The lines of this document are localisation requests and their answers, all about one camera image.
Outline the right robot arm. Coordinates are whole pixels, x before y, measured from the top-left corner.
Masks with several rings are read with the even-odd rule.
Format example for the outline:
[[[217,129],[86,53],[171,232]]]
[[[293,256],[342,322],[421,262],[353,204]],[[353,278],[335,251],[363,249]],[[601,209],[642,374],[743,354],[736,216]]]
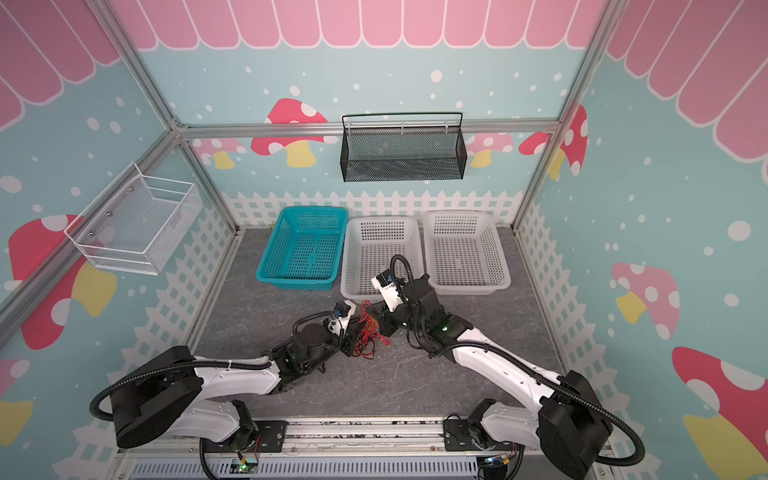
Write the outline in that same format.
[[[646,456],[639,434],[606,410],[589,381],[539,367],[499,346],[468,320],[449,313],[429,283],[415,278],[407,259],[394,255],[373,277],[382,301],[368,310],[379,323],[404,327],[416,348],[474,371],[515,398],[524,413],[490,399],[467,420],[482,448],[510,442],[540,450],[571,479],[583,479],[594,464],[635,466]]]

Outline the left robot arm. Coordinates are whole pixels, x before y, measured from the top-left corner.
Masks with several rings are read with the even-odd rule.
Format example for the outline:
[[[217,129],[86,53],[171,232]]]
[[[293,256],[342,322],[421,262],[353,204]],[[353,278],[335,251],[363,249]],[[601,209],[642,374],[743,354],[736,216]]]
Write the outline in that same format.
[[[296,321],[288,340],[255,359],[218,360],[174,346],[95,395],[89,412],[113,424],[131,449],[165,437],[200,439],[241,453],[263,436],[247,395],[285,393],[337,353],[349,354],[362,325],[352,304]]]

